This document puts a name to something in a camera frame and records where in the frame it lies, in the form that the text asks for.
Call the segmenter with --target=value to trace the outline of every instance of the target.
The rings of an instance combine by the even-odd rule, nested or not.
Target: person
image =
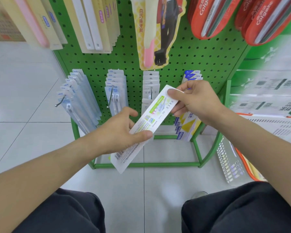
[[[196,114],[221,131],[268,182],[251,182],[184,203],[182,232],[291,232],[291,143],[223,106],[206,81],[170,89],[172,113]],[[60,189],[90,160],[146,141],[130,134],[131,108],[92,133],[0,174],[0,233],[105,232],[104,209],[92,193]]]

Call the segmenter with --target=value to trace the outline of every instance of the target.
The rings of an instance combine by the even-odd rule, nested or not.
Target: tiled floor
[[[61,84],[52,53],[26,43],[0,43],[0,172],[73,141],[70,117],[55,108]],[[201,136],[206,153],[212,136]],[[190,143],[149,142],[135,162],[194,161]],[[98,159],[109,162],[107,156]],[[203,168],[82,168],[63,188],[96,193],[107,232],[180,232],[182,204],[197,191],[230,188],[217,157]]]

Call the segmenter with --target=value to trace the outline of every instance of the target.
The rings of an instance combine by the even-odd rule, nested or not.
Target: green pegboard
[[[55,55],[66,73],[72,69],[83,69],[87,75],[100,106],[100,124],[111,117],[106,108],[105,78],[108,69],[122,69],[127,76],[129,106],[141,113],[142,71],[136,47],[134,18],[130,0],[117,0],[121,35],[111,54],[84,54],[78,44],[63,0],[50,0],[68,44]],[[186,12],[190,3],[187,0]],[[169,52],[169,64],[160,71],[160,88],[166,84],[177,87],[182,82],[185,70],[201,70],[204,80],[210,82],[218,93],[232,73],[238,60],[243,57],[247,44],[240,32],[234,28],[234,16],[223,31],[214,38],[199,40],[191,32],[185,14],[180,21],[177,39]],[[175,118],[168,116],[163,125],[172,125]]]

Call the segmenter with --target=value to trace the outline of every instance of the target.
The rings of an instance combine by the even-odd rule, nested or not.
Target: green label
[[[150,113],[153,113],[154,110],[157,108],[157,106],[162,102],[162,100],[164,99],[164,96],[161,96],[158,101],[155,103],[155,105],[152,107],[152,109],[150,110]]]

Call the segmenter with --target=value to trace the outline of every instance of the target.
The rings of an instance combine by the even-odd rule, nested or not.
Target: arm
[[[128,107],[92,133],[0,174],[0,233],[12,232],[36,207],[89,161],[146,141],[152,132],[130,134]]]
[[[191,111],[219,130],[291,206],[291,143],[226,108],[206,81],[187,81],[178,89],[185,93],[168,91],[180,100],[171,112],[180,116]]]

